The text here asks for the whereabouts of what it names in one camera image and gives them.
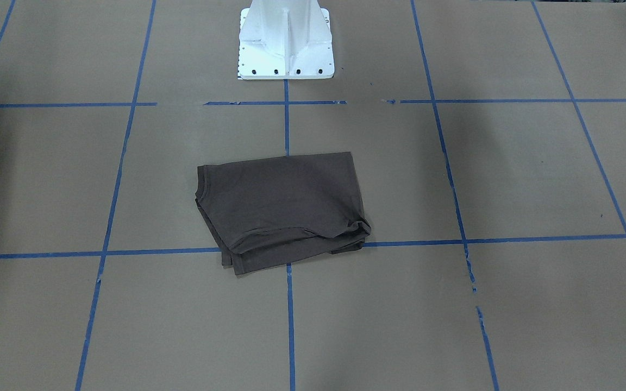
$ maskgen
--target white metal bracket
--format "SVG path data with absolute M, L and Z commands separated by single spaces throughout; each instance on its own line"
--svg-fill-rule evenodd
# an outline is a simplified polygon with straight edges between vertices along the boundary
M 318 0 L 253 0 L 241 11 L 239 79 L 329 79 L 330 13 Z

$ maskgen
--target gray floor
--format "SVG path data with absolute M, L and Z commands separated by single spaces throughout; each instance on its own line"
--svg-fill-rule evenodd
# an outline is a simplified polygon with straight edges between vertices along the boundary
M 246 0 L 0 0 L 0 389 L 626 389 L 626 3 L 415 1 L 246 82 Z M 363 250 L 221 267 L 196 166 L 348 150 Z

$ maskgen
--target folded garment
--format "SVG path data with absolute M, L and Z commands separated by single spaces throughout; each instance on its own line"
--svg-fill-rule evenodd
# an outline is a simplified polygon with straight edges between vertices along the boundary
M 196 202 L 236 275 L 359 250 L 364 219 L 351 153 L 198 167 Z

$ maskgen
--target black fabric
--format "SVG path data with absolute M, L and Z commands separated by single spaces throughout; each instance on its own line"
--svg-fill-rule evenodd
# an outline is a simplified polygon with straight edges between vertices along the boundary
M 371 227 L 351 153 L 198 167 L 196 202 L 236 275 L 359 250 Z

